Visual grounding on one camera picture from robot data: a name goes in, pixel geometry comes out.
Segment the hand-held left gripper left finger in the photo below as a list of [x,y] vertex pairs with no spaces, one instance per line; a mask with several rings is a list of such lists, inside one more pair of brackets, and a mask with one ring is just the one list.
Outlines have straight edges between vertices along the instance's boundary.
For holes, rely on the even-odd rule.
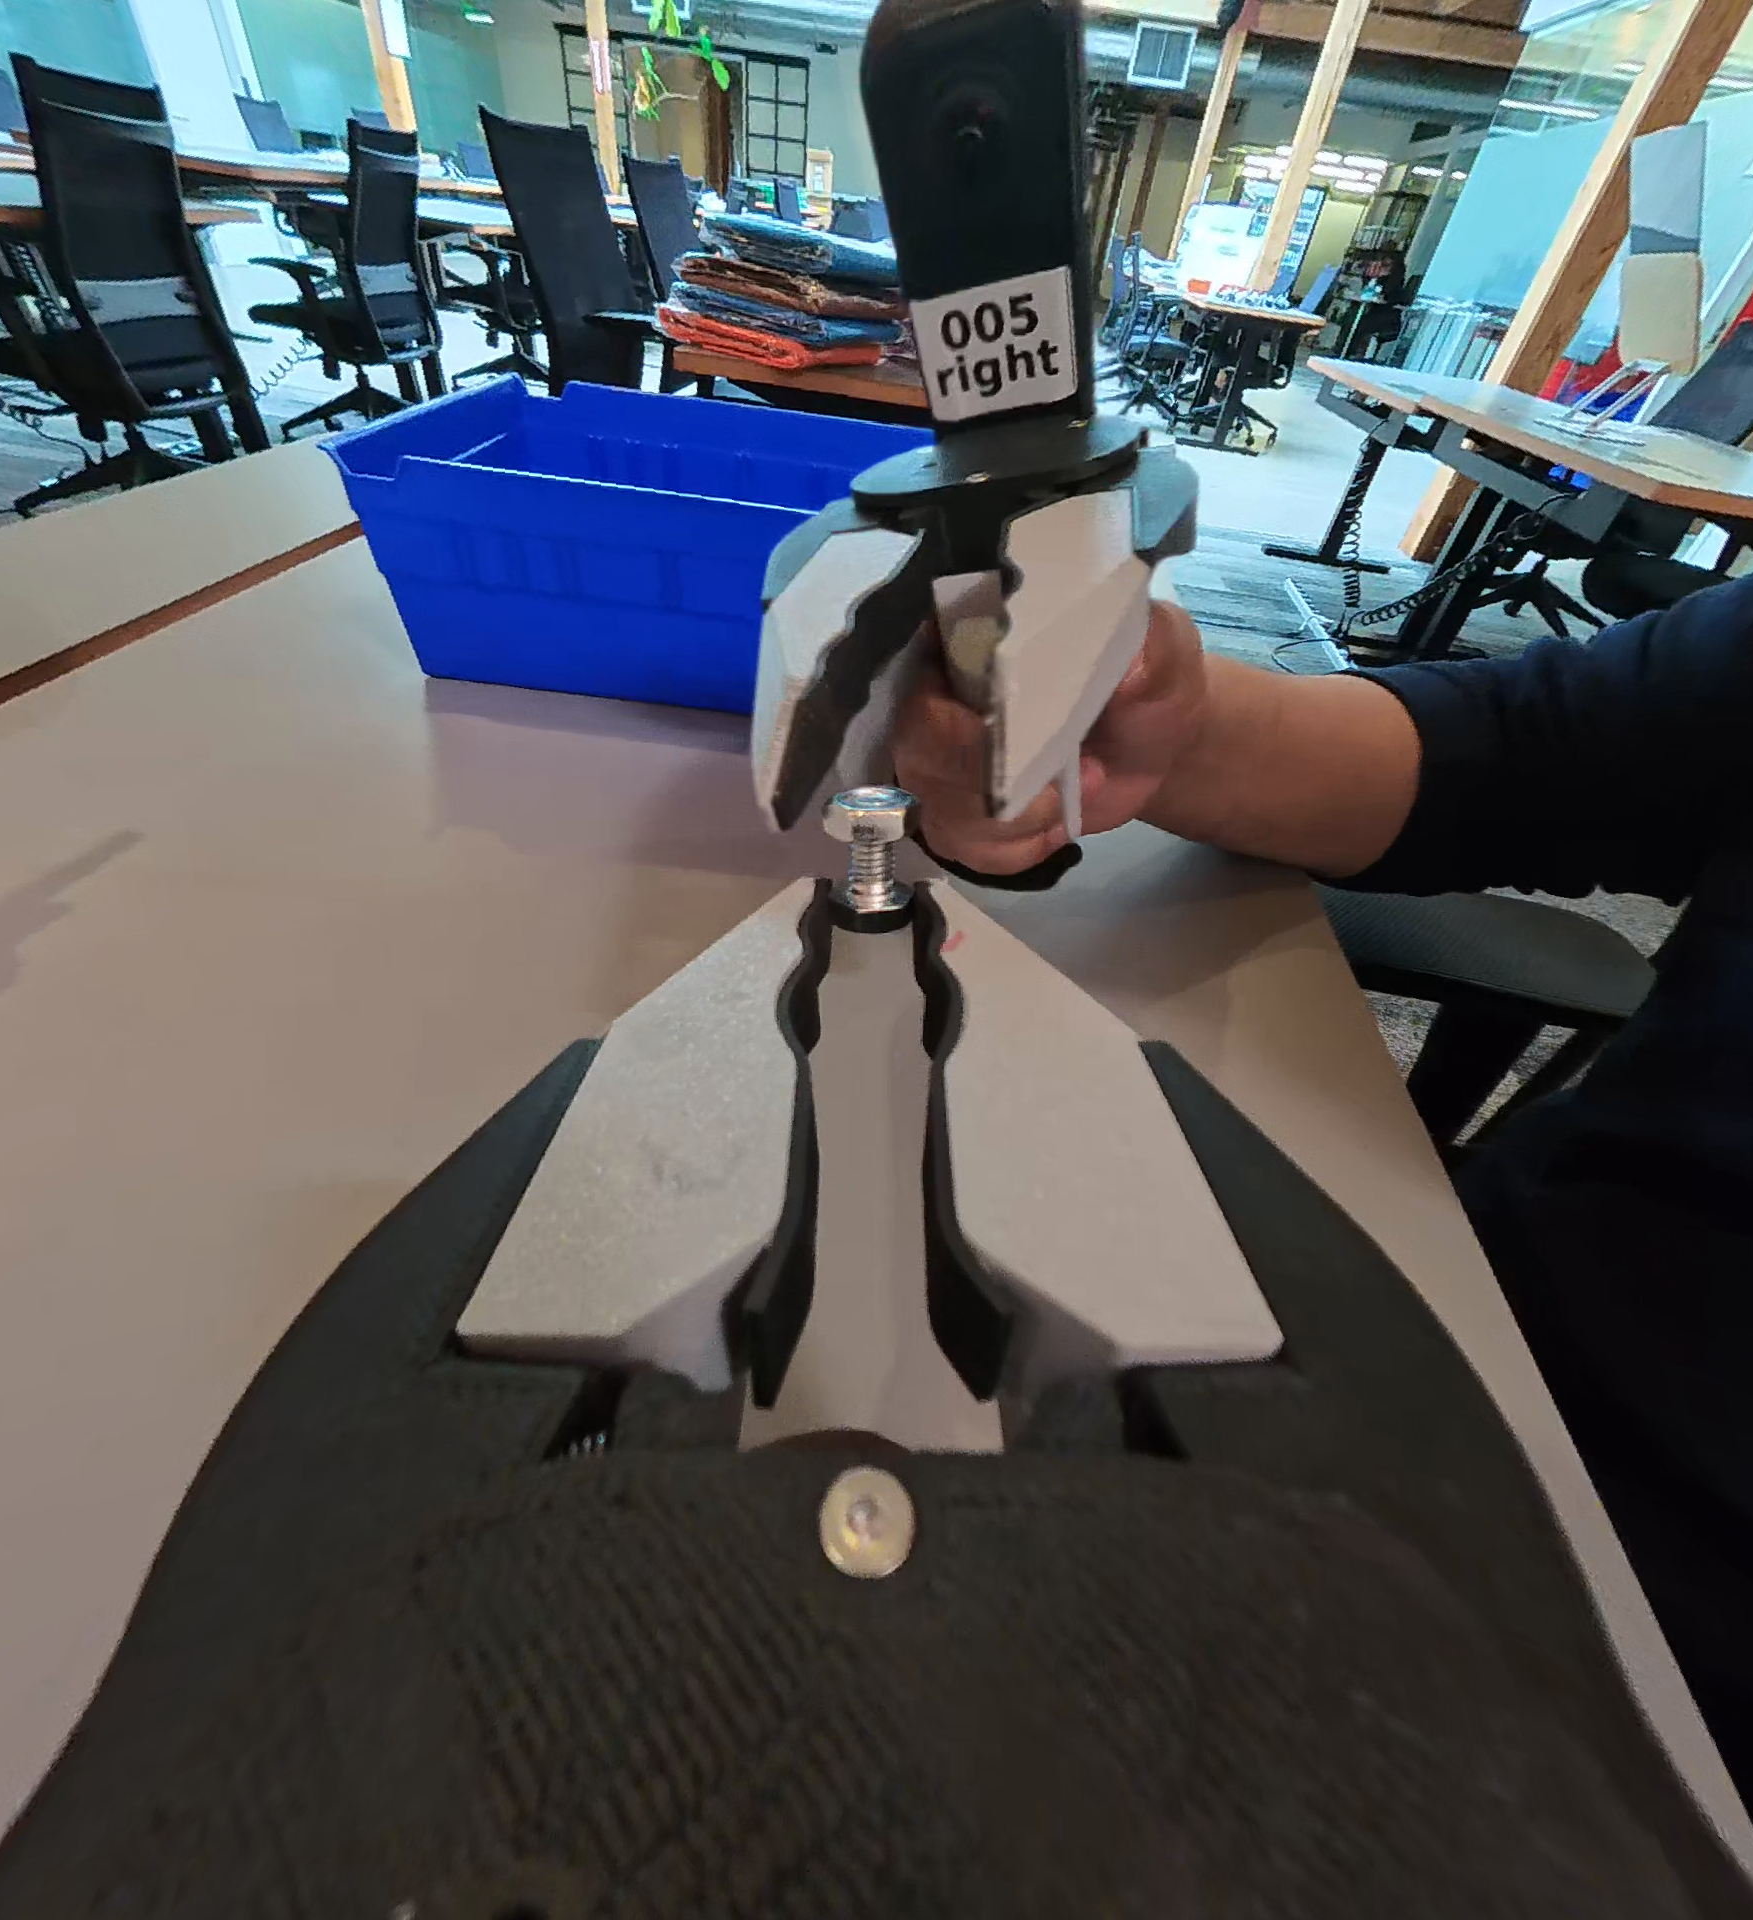
[[734,1307],[782,1222],[809,1047],[787,990],[825,902],[798,879],[615,1020],[456,1327],[477,1356],[650,1371],[720,1394]]

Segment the person's right forearm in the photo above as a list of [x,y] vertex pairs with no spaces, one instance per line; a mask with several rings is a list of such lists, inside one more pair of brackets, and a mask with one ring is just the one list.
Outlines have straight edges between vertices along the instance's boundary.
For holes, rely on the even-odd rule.
[[1177,835],[1404,896],[1687,904],[1753,942],[1753,574],[1517,660],[1221,661]]

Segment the person's right hand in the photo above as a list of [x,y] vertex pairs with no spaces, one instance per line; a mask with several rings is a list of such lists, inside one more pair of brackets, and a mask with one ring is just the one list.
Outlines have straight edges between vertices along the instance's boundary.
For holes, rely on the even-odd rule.
[[918,672],[899,705],[891,750],[895,780],[915,797],[926,851],[945,867],[988,881],[1030,872],[1080,833],[1138,820],[1170,779],[1198,729],[1203,657],[1189,614],[1154,599],[1144,642],[1077,753],[1079,823],[1071,829],[1054,784],[1015,814],[983,802],[983,717],[960,704],[937,654]]

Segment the wooden desk black frame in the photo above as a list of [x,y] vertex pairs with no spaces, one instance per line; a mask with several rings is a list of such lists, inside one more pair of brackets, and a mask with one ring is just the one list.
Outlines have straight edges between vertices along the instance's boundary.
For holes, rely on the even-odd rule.
[[1393,448],[1432,456],[1469,483],[1461,517],[1421,583],[1390,603],[1345,609],[1334,641],[1364,660],[1455,654],[1480,610],[1532,612],[1558,634],[1598,625],[1584,593],[1551,574],[1596,556],[1671,562],[1694,527],[1753,555],[1753,451],[1641,422],[1594,420],[1540,397],[1455,374],[1314,354],[1316,401],[1364,429],[1366,446],[1323,547],[1302,556],[1354,574],[1359,499]]

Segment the person's black office chair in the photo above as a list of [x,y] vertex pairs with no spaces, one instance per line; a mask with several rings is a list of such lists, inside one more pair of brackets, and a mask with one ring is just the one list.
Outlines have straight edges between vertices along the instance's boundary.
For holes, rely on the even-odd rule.
[[1357,984],[1427,1001],[1408,1094],[1446,1153],[1549,1028],[1565,1040],[1488,1116],[1488,1129],[1563,1088],[1641,1008],[1653,962],[1569,908],[1500,896],[1386,896],[1318,885]]

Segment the short silver bolt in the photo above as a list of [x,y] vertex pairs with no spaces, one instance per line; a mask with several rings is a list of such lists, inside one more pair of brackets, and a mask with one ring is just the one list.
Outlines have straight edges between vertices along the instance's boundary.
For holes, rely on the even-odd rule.
[[846,870],[828,891],[832,924],[858,934],[888,934],[912,921],[914,885],[897,876],[897,841],[846,843]]

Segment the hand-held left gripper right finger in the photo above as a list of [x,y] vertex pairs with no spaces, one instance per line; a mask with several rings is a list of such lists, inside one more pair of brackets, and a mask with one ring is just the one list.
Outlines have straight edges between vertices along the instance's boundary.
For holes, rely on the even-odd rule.
[[1282,1340],[1142,1039],[947,882],[918,886],[926,1301],[980,1401]]

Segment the blue plastic bin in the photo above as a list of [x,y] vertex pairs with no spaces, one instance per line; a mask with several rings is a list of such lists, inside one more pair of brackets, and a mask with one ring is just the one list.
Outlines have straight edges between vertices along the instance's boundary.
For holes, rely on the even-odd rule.
[[774,547],[924,425],[517,377],[322,443],[426,675],[748,714]]

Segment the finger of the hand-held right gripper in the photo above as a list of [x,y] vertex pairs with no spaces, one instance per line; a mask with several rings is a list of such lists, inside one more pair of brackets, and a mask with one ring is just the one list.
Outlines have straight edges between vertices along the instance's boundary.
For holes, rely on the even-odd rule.
[[1138,552],[1134,489],[1073,492],[1004,527],[1015,583],[988,664],[985,799],[1000,817],[1046,790],[1082,830],[1080,750],[1150,622],[1154,565]]
[[772,550],[748,733],[771,829],[796,829],[845,787],[891,780],[932,576],[926,536],[878,521],[805,521]]

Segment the slanted wooden post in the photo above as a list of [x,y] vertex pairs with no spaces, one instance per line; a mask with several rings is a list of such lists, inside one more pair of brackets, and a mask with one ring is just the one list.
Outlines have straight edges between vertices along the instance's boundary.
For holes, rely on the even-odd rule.
[[1750,12],[1517,3],[1520,53],[1434,243],[1408,370],[1543,389],[1621,252],[1633,141],[1689,120]]

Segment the stack of folded cloths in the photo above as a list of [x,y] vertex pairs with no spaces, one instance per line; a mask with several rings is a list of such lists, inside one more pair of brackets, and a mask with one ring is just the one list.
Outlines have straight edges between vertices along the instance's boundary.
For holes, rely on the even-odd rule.
[[656,311],[663,337],[755,369],[915,365],[909,309],[889,242],[707,212],[671,262]]

